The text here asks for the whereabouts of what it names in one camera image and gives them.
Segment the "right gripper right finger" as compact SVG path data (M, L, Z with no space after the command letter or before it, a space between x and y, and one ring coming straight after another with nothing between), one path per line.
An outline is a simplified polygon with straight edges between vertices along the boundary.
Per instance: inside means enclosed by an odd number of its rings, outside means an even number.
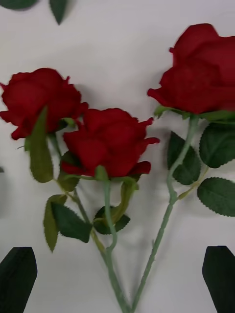
M226 246L206 249L202 275L218 313L235 313L235 256Z

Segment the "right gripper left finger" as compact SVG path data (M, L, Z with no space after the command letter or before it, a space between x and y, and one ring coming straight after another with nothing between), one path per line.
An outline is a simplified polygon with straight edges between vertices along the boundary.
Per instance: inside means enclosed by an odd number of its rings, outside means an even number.
M0 312L23 313L38 270L31 247L14 247L0 263Z

